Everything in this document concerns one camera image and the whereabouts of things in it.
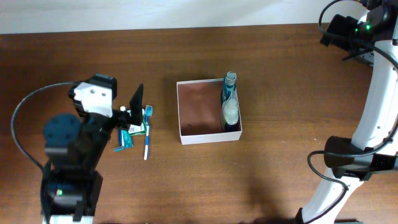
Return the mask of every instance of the toothbrush head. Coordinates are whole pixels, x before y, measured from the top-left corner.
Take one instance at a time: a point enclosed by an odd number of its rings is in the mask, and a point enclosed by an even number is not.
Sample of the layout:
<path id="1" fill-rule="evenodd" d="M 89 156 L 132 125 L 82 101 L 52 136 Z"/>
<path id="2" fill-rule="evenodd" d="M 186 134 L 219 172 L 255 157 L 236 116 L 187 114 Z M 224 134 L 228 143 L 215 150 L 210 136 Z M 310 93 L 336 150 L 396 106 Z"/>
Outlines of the toothbrush head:
<path id="1" fill-rule="evenodd" d="M 152 106 L 151 105 L 147 105 L 145 107 L 145 115 L 146 116 L 152 116 Z"/>

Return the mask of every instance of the wood grain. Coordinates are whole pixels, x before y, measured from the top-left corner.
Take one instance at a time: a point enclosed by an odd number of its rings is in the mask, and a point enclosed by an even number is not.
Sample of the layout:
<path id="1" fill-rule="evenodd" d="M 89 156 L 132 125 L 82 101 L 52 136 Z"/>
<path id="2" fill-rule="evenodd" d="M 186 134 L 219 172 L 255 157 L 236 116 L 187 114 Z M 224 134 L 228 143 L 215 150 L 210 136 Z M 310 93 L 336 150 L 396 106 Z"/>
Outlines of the wood grain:
<path id="1" fill-rule="evenodd" d="M 40 171 L 11 139 L 9 120 L 31 91 L 100 72 L 116 77 L 114 107 L 143 83 L 151 155 L 144 137 L 114 153 L 113 133 L 98 170 L 104 177 L 95 223 L 238 223 L 291 218 L 320 179 L 307 154 L 331 135 L 350 137 L 366 101 L 371 68 L 341 62 L 346 53 L 320 45 L 315 24 L 204 29 L 126 30 L 0 36 L 0 217 L 40 223 Z M 182 146 L 176 82 L 238 74 L 241 139 Z M 46 161 L 42 129 L 75 113 L 67 87 L 39 93 L 17 119 L 22 144 Z M 315 159 L 324 169 L 322 159 Z M 396 223 L 398 176 L 375 175 L 339 218 Z"/>

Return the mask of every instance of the open box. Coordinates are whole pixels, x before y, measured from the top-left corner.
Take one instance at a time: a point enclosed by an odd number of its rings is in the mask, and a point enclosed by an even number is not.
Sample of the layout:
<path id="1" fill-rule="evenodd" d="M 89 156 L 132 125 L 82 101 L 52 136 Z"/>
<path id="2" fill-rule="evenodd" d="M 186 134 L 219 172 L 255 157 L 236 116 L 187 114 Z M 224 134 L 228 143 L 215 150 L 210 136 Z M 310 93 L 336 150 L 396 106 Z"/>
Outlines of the open box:
<path id="1" fill-rule="evenodd" d="M 224 132 L 221 127 L 221 90 L 223 79 L 177 82 L 178 123 L 181 144 L 239 140 L 239 131 Z"/>

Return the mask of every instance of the blue bottle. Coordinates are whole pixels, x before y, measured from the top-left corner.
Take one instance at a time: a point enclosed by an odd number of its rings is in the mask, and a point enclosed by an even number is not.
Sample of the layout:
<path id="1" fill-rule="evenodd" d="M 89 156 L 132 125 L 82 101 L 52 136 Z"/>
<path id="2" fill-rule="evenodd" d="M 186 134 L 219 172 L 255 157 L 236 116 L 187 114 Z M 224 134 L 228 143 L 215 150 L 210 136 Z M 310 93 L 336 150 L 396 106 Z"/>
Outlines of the blue bottle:
<path id="1" fill-rule="evenodd" d="M 228 72 L 224 77 L 223 90 L 221 91 L 221 106 L 229 99 L 232 91 L 236 90 L 236 73 Z"/>

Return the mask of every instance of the cable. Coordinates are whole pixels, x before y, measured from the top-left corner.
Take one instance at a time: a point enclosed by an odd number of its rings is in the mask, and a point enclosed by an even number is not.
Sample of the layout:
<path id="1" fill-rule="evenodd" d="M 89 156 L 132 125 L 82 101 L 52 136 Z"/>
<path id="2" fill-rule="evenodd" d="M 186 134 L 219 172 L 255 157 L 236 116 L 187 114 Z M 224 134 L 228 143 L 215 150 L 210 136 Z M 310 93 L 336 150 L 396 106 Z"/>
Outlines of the cable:
<path id="1" fill-rule="evenodd" d="M 395 68 L 398 68 L 398 62 L 397 62 L 394 58 L 392 58 L 389 54 L 385 53 L 383 50 L 379 49 L 378 47 L 375 47 L 373 44 L 369 44 L 369 43 L 367 43 L 367 42 L 365 42 L 365 41 L 363 41 L 363 40 L 359 40 L 359 39 L 352 39 L 352 38 L 347 38 L 347 37 L 344 37 L 344 36 L 341 36 L 341 35 L 332 34 L 332 33 L 329 33 L 329 32 L 327 32 L 327 31 L 325 31 L 325 30 L 322 28 L 322 17 L 323 17 L 323 15 L 324 15 L 324 13 L 326 12 L 326 10 L 327 10 L 330 6 L 332 6 L 332 5 L 334 5 L 335 3 L 338 3 L 338 2 L 340 2 L 340 1 L 354 1 L 354 2 L 361 3 L 360 1 L 357 1 L 357 0 L 334 0 L 334 1 L 332 1 L 331 3 L 329 3 L 329 4 L 322 10 L 322 12 L 321 12 L 321 14 L 320 14 L 320 17 L 319 17 L 318 28 L 319 28 L 320 32 L 321 32 L 323 35 L 326 35 L 326 36 L 328 36 L 328 37 L 331 37 L 332 39 L 338 39 L 338 40 L 344 40 L 344 41 L 348 41 L 348 42 L 353 42 L 353 43 L 362 45 L 363 47 L 366 47 L 367 49 L 374 50 L 375 52 L 379 53 L 379 54 L 382 55 L 384 58 L 386 58 L 388 61 L 390 61 L 391 64 L 393 64 L 393 66 L 394 66 Z M 397 120 L 398 120 L 398 117 L 397 117 L 397 119 L 395 120 L 394 127 L 393 127 L 393 129 L 391 130 L 391 132 L 389 132 L 388 137 L 385 138 L 385 139 L 383 139 L 383 141 L 382 141 L 380 144 L 378 144 L 377 146 L 374 147 L 373 150 L 370 150 L 370 151 L 368 151 L 368 152 L 362 152 L 362 153 L 359 153 L 359 154 L 336 154 L 336 153 L 326 152 L 326 151 L 313 151 L 313 152 L 311 152 L 311 153 L 308 155 L 308 157 L 307 157 L 307 162 L 308 162 L 308 165 L 310 166 L 311 170 L 312 170 L 316 175 L 318 175 L 319 177 L 321 177 L 322 179 L 325 179 L 325 180 L 328 180 L 328 181 L 331 181 L 331 182 L 334 182 L 334 183 L 341 184 L 341 186 L 343 187 L 343 191 L 342 191 L 342 193 L 340 194 L 340 196 L 335 200 L 335 202 L 333 202 L 333 204 L 331 204 L 324 212 L 322 212 L 319 216 L 317 216 L 317 217 L 315 217 L 315 218 L 313 218 L 313 219 L 311 219 L 311 220 L 305 222 L 304 224 L 309 224 L 309 223 L 311 223 L 311 222 L 314 222 L 315 220 L 318 220 L 319 218 L 321 218 L 321 217 L 323 217 L 324 215 L 326 215 L 328 212 L 330 212 L 330 210 L 334 209 L 334 207 L 335 207 L 336 205 L 338 205 L 338 204 L 341 202 L 341 200 L 344 198 L 344 196 L 346 195 L 347 191 L 349 190 L 349 189 L 348 189 L 348 186 L 347 186 L 344 182 L 342 182 L 342 181 L 340 181 L 340 180 L 336 180 L 336 179 L 329 178 L 329 177 L 327 177 L 327 176 L 321 174 L 319 171 L 317 171 L 316 168 L 314 168 L 314 166 L 313 166 L 312 163 L 311 163 L 311 158 L 312 158 L 312 156 L 317 155 L 317 154 L 326 154 L 326 155 L 330 155 L 330 156 L 351 157 L 351 158 L 352 158 L 352 157 L 370 156 L 370 155 L 372 155 L 372 154 L 375 154 L 375 153 L 379 152 L 380 150 L 382 150 L 387 144 L 389 144 L 389 143 L 392 142 L 392 139 L 393 139 L 393 137 L 395 136 L 395 134 L 396 134 L 396 132 L 397 132 L 397 130 L 398 130 L 398 122 L 397 122 Z"/>
<path id="2" fill-rule="evenodd" d="M 33 91 L 32 93 L 29 93 L 29 95 L 25 96 L 25 98 L 23 98 L 21 100 L 21 102 L 19 102 L 19 104 L 17 105 L 17 107 L 14 110 L 14 113 L 12 114 L 11 117 L 11 134 L 12 134 L 12 138 L 14 139 L 15 144 L 18 146 L 19 150 L 26 156 L 28 157 L 43 173 L 43 179 L 46 178 L 46 176 L 48 175 L 48 171 L 50 169 L 50 163 L 47 163 L 45 167 L 43 167 L 42 164 L 40 164 L 37 160 L 35 160 L 27 151 L 25 151 L 25 149 L 22 147 L 21 143 L 18 140 L 18 137 L 16 135 L 15 132 L 15 120 L 17 117 L 17 114 L 21 108 L 21 106 L 30 98 L 32 97 L 34 94 L 52 88 L 52 87 L 56 87 L 56 86 L 62 86 L 62 85 L 75 85 L 77 84 L 76 82 L 63 82 L 63 83 L 56 83 L 56 84 L 52 84 L 52 85 L 48 85 L 42 88 L 39 88 L 38 90 Z M 45 184 L 44 181 L 42 180 L 42 185 L 40 187 L 40 204 L 42 205 L 42 210 L 44 213 L 44 218 L 45 221 L 47 223 L 50 223 L 50 216 L 48 214 L 48 208 L 47 208 L 47 203 L 45 201 Z"/>

